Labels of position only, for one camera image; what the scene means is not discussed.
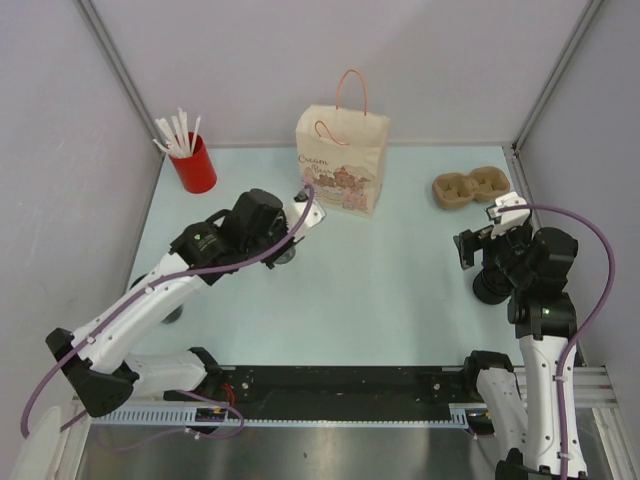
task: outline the red cup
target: red cup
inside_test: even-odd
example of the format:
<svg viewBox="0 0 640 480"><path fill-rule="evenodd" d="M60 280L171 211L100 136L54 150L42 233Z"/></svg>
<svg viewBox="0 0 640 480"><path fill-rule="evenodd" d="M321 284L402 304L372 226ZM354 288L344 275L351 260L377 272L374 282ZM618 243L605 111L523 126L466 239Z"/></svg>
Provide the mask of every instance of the red cup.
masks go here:
<svg viewBox="0 0 640 480"><path fill-rule="evenodd" d="M193 141L193 132L189 132L189 143ZM171 163L176 167L182 186L190 193L208 192L218 181L209 152L204 146L202 137L198 135L193 155L188 158L173 158L169 155Z"/></svg>

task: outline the white wall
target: white wall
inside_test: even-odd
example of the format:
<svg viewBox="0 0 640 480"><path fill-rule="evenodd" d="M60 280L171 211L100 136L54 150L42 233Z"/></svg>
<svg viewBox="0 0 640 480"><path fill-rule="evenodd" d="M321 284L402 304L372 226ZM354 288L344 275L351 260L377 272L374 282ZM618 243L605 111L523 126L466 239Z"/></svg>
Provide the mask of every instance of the white wall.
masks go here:
<svg viewBox="0 0 640 480"><path fill-rule="evenodd" d="M608 2L525 144L525 171L541 203L582 213L610 238L618 275L609 304L583 342L606 364L640 448L640 2ZM606 257L593 235L551 219L580 241L571 283L581 318L599 297Z"/></svg>
<svg viewBox="0 0 640 480"><path fill-rule="evenodd" d="M96 0L151 113L209 144L293 143L360 69L392 142L510 143L587 0ZM361 108L356 79L344 104Z"/></svg>
<svg viewBox="0 0 640 480"><path fill-rule="evenodd" d="M159 158L73 2L0 0L0 478L45 336L122 292ZM36 413L67 403L57 378Z"/></svg>

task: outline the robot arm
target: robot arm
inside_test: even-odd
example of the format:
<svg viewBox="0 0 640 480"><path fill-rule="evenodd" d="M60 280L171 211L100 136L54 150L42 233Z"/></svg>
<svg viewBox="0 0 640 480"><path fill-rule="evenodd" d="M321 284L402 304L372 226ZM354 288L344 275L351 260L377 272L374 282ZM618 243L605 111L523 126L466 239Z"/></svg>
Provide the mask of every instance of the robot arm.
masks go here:
<svg viewBox="0 0 640 480"><path fill-rule="evenodd" d="M88 338L110 313L140 290L145 291L100 335L89 337L88 344L63 367L89 415L106 415L132 395L191 391L201 387L207 377L219 376L217 363L202 348L168 356L137 356L130 352L191 295L213 285L224 273L183 276L156 288L150 284L172 273L233 265L266 252L300 219L307 197L300 194L295 200L285 209L280 200L263 190L243 193L232 210L222 210L204 222L188 226L151 272L102 315L73 332L58 328L47 337L49 349L60 359ZM322 207L314 202L295 236L262 263L274 268L290 261L295 245L324 216Z"/></svg>
<svg viewBox="0 0 640 480"><path fill-rule="evenodd" d="M515 192L487 209L493 225L454 238L463 269L473 266L473 256L483 250L483 270L473 282L476 296L488 304L511 297L509 323L524 359L527 412L522 407L510 362L486 361L493 352L473 352L465 362L470 388L491 413L501 452L496 478L550 478L560 474L560 411L555 370L568 339L576 331L576 315L563 292L578 242L555 228L533 235L530 210L500 212L526 201ZM564 372L564 396L569 445L569 478L587 478L578 440L573 397L572 365L575 348Z"/></svg>

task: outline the brown paper bag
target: brown paper bag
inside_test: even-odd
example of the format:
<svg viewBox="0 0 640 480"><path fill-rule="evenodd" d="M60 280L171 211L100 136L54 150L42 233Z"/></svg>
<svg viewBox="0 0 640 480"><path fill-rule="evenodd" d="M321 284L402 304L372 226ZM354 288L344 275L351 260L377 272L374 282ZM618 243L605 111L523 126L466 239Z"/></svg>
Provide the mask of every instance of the brown paper bag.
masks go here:
<svg viewBox="0 0 640 480"><path fill-rule="evenodd" d="M364 111L340 107L346 76L358 74ZM367 111L367 86L357 70L338 84L336 104L311 105L296 127L302 181L313 184L320 203L371 217L384 180L390 119Z"/></svg>

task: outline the bag handle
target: bag handle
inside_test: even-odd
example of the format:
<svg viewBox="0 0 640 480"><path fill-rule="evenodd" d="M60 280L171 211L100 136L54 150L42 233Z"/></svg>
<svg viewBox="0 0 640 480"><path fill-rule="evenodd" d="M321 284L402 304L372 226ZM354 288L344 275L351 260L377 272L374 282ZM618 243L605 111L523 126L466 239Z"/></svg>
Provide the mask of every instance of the bag handle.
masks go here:
<svg viewBox="0 0 640 480"><path fill-rule="evenodd" d="M349 73L355 73L360 77L360 81L362 82L362 89L364 90L364 115L365 117L367 116L367 105L369 103L369 99L367 98L367 84L364 81L364 77L362 76L362 74L355 70L354 68L350 68L349 70L347 70L346 72L344 72L344 75L342 76L342 79L340 80L340 83L338 84L338 90L336 91L336 110L338 110L338 108L340 108L340 89L342 88L342 84L344 83L344 79L347 78L347 75L349 75Z"/></svg>
<svg viewBox="0 0 640 480"><path fill-rule="evenodd" d="M319 136L320 138L322 138L322 135L320 135L320 132L318 131L318 124L319 124L319 123L321 123L321 124L324 126L324 128L326 128L326 129L327 129L327 133L328 133L328 134L329 134L329 136L331 137L331 140L333 140L334 142L336 142L338 145L342 145L342 146L347 146L347 145L349 145L348 143L342 143L342 142L339 142L338 140L336 140L335 138L333 138L333 134L331 133L331 130L329 130L329 127L327 127L327 124L326 124L326 123L324 123L322 120L318 120L318 121L316 122L316 124L314 125L314 127L315 127L315 129L316 129L316 133L318 134L318 136Z"/></svg>

